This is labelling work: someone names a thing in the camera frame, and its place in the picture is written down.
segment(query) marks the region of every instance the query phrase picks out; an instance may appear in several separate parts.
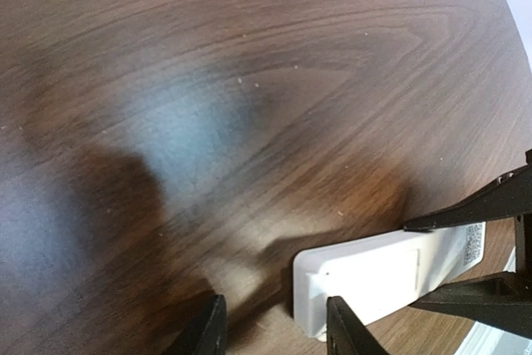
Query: wooden table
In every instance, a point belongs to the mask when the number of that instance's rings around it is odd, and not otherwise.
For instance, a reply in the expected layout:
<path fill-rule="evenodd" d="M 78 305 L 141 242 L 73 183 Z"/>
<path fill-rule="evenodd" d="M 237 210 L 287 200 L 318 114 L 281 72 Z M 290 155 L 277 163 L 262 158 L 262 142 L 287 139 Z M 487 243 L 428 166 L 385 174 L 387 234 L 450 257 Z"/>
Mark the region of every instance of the wooden table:
<path fill-rule="evenodd" d="M 287 311 L 299 250 L 398 229 L 532 147 L 505 0 L 0 10 L 2 354 L 157 354 L 212 292 L 230 353 L 324 354 Z M 511 227 L 472 274 L 502 268 Z M 469 326 L 403 309 L 371 329 L 451 354 Z"/>

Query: qr code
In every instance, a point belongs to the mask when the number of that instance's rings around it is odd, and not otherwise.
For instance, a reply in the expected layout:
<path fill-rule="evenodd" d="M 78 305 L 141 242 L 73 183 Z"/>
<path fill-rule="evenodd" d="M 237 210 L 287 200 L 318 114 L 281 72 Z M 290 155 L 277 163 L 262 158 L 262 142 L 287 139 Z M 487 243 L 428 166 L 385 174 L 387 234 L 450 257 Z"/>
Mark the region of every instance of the qr code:
<path fill-rule="evenodd" d="M 472 224 L 465 233 L 464 266 L 475 262 L 484 251 L 484 224 Z"/>

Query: white plastic box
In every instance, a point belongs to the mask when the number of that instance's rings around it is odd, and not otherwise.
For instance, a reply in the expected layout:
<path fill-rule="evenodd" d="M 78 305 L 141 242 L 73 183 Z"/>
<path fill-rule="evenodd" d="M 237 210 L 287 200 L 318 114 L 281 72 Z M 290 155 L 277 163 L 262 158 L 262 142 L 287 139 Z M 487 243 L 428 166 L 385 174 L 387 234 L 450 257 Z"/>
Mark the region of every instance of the white plastic box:
<path fill-rule="evenodd" d="M 327 298 L 340 295 L 368 325 L 478 264 L 484 240 L 482 223 L 303 251 L 293 264 L 295 321 L 307 336 L 324 340 Z"/>

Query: tabletop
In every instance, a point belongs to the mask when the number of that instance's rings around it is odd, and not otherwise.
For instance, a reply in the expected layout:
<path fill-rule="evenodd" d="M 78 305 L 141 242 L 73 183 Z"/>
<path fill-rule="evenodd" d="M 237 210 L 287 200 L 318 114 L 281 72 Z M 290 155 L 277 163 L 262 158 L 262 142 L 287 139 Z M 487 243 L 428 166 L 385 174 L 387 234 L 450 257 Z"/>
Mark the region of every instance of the tabletop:
<path fill-rule="evenodd" d="M 0 353 L 161 353 L 212 293 L 234 354 L 324 354 L 296 253 L 525 163 L 505 0 L 0 0 Z M 501 270 L 508 221 L 489 223 Z M 392 354 L 470 322 L 405 308 Z"/>

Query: dark wood grain surface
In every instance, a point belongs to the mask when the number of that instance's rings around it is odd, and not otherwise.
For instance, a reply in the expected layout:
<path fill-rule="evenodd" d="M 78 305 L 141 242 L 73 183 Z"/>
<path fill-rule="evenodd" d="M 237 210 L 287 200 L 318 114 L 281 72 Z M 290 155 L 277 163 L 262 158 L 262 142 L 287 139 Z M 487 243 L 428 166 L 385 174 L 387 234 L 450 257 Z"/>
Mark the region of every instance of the dark wood grain surface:
<path fill-rule="evenodd" d="M 323 354 L 301 249 L 398 229 L 524 164 L 505 0 L 0 0 L 0 353 L 157 354 L 213 292 L 230 352 Z M 500 270 L 489 227 L 472 274 Z M 393 353 L 468 322 L 404 309 Z"/>

